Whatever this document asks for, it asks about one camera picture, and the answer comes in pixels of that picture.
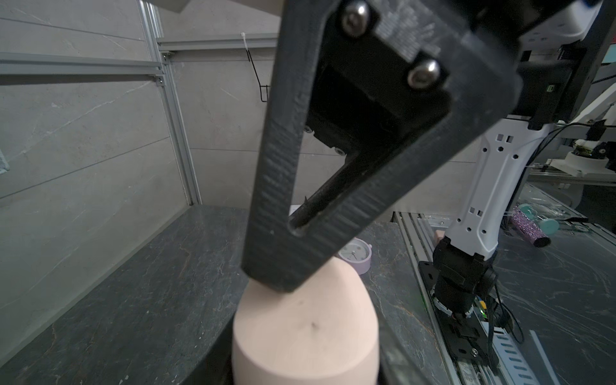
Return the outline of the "peach earbud charging case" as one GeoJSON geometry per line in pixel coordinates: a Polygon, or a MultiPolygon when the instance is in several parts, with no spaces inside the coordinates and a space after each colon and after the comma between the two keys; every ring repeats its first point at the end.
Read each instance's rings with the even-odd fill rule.
{"type": "Polygon", "coordinates": [[[292,293],[250,279],[233,322],[236,384],[375,384],[379,321],[367,289],[332,258],[292,293]]]}

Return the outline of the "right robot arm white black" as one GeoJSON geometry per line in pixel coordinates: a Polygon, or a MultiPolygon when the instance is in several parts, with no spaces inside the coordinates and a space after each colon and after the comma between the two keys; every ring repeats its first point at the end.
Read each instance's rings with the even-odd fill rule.
{"type": "Polygon", "coordinates": [[[615,31],[612,1],[252,1],[280,17],[242,269],[292,292],[467,145],[434,254],[442,311],[489,291],[498,228],[615,31]]]}

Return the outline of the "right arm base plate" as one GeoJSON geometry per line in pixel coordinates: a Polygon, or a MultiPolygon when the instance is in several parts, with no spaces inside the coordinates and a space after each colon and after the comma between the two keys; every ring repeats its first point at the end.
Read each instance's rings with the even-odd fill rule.
{"type": "Polygon", "coordinates": [[[493,344],[474,311],[465,317],[447,315],[440,310],[433,298],[438,279],[438,270],[429,261],[418,264],[420,277],[428,292],[428,305],[433,308],[449,355],[455,360],[467,360],[475,364],[497,369],[500,359],[493,344]]]}

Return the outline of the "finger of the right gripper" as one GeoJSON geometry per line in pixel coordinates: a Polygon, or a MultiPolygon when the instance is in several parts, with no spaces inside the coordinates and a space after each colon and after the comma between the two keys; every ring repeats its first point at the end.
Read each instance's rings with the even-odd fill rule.
{"type": "Polygon", "coordinates": [[[287,1],[242,269],[278,292],[516,104],[518,1],[287,1]]]}

